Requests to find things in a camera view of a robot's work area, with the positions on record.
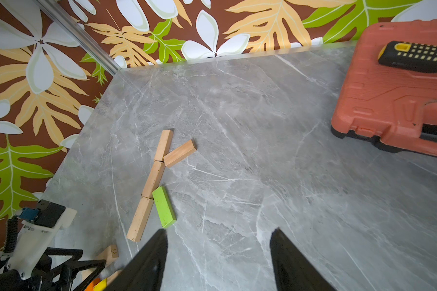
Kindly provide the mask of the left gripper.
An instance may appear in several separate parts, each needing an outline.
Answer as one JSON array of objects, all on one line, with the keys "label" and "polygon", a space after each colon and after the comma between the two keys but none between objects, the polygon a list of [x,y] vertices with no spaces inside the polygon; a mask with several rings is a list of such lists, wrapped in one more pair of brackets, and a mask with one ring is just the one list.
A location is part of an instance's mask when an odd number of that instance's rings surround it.
[{"label": "left gripper", "polygon": [[[0,257],[0,291],[40,291],[43,278],[41,275],[31,275],[32,270],[39,261],[40,266],[51,266],[52,257],[69,257],[67,261],[57,267],[59,279],[53,284],[52,290],[84,291],[105,269],[106,260],[79,261],[82,256],[82,249],[56,247],[48,247],[44,253],[4,252]],[[76,276],[86,270],[92,270],[92,272],[73,289]]]}]

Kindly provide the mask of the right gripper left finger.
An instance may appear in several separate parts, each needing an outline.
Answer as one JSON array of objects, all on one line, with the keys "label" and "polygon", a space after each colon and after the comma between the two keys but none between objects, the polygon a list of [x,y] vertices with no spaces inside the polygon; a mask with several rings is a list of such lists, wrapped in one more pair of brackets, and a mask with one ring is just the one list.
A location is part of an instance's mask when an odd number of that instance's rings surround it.
[{"label": "right gripper left finger", "polygon": [[168,236],[159,229],[106,288],[107,291],[159,291],[168,254]]}]

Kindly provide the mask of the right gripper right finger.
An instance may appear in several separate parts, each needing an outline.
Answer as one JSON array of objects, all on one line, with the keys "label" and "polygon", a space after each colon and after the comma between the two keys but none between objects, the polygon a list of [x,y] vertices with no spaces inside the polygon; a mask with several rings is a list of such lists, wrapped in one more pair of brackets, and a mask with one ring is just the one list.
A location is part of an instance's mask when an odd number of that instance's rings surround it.
[{"label": "right gripper right finger", "polygon": [[279,228],[269,242],[278,291],[335,291]]}]

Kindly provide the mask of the wooden block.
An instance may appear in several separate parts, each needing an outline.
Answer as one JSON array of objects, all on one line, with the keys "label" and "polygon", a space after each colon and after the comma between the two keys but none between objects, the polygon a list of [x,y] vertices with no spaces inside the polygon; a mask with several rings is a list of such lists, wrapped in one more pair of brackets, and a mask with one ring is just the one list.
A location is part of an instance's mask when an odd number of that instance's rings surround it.
[{"label": "wooden block", "polygon": [[116,272],[114,272],[111,276],[106,278],[106,284],[107,286],[109,286],[120,274],[121,274],[122,270],[118,270]]}]

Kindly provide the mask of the orange block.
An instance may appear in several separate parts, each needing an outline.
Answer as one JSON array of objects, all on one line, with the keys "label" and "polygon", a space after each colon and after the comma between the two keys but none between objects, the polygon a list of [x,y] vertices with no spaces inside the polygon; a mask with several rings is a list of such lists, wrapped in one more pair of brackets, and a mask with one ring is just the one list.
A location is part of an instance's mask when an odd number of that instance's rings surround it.
[{"label": "orange block", "polygon": [[94,287],[100,282],[99,278],[94,279],[85,289],[85,291],[93,291]]}]

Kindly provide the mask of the wooden block number 53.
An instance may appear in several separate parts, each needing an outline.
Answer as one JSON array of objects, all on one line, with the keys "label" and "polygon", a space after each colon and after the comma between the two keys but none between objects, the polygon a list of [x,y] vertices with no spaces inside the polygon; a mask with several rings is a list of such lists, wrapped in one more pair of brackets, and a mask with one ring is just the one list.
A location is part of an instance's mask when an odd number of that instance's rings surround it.
[{"label": "wooden block number 53", "polygon": [[[114,263],[119,258],[119,252],[118,247],[116,244],[112,244],[109,247],[107,247],[102,253],[97,255],[94,260],[101,260],[105,259],[106,264],[105,267],[110,266],[112,263]],[[81,279],[85,280],[93,271],[95,268],[84,270],[81,274]]]}]

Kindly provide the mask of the green block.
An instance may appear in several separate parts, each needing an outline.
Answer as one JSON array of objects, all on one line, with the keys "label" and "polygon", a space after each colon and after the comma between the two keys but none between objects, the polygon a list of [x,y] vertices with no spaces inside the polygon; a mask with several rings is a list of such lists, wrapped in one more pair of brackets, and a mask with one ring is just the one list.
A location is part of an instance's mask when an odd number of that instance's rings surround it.
[{"label": "green block", "polygon": [[176,215],[168,193],[164,186],[159,186],[153,191],[152,195],[157,208],[161,226],[162,228],[167,229],[176,222]]}]

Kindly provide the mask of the wooden block number 70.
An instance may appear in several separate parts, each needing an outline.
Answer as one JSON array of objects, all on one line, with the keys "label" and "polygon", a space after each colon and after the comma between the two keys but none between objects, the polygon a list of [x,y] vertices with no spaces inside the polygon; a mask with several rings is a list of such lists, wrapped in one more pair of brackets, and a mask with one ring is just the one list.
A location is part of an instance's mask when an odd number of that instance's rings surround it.
[{"label": "wooden block number 70", "polygon": [[162,161],[155,161],[149,173],[148,179],[144,185],[142,196],[153,199],[153,191],[159,187],[163,173],[165,171],[165,164]]}]

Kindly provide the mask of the wooden block diagonal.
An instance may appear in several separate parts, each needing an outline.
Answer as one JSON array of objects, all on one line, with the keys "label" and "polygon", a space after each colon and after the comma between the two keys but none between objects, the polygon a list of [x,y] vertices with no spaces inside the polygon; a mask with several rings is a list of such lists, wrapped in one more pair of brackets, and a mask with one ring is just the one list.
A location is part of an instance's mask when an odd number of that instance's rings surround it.
[{"label": "wooden block diagonal", "polygon": [[177,163],[183,161],[189,155],[193,154],[197,149],[194,142],[190,139],[180,147],[164,156],[163,161],[167,168],[171,168]]}]

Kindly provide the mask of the wooden block number 20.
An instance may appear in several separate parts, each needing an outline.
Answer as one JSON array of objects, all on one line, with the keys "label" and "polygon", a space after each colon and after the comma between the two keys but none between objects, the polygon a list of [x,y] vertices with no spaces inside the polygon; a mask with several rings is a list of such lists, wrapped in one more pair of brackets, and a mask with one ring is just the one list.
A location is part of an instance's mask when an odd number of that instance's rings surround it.
[{"label": "wooden block number 20", "polygon": [[164,156],[169,153],[171,142],[173,138],[172,130],[163,130],[154,155],[154,161],[164,161]]}]

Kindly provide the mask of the red tool case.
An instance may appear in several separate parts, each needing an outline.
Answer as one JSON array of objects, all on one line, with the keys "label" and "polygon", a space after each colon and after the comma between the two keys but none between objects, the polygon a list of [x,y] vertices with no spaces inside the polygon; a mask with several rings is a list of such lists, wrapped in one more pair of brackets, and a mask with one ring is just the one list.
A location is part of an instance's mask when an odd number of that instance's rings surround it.
[{"label": "red tool case", "polygon": [[437,73],[378,63],[391,41],[437,46],[437,19],[377,23],[362,33],[331,119],[331,132],[381,150],[437,157]]}]

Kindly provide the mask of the screwdriver in case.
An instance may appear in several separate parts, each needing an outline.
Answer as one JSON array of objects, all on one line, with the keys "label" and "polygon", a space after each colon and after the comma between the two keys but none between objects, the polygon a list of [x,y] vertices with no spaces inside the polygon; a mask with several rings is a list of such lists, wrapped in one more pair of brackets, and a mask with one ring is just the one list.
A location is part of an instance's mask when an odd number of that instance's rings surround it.
[{"label": "screwdriver in case", "polygon": [[437,46],[391,41],[381,49],[378,63],[414,72],[437,73]]}]

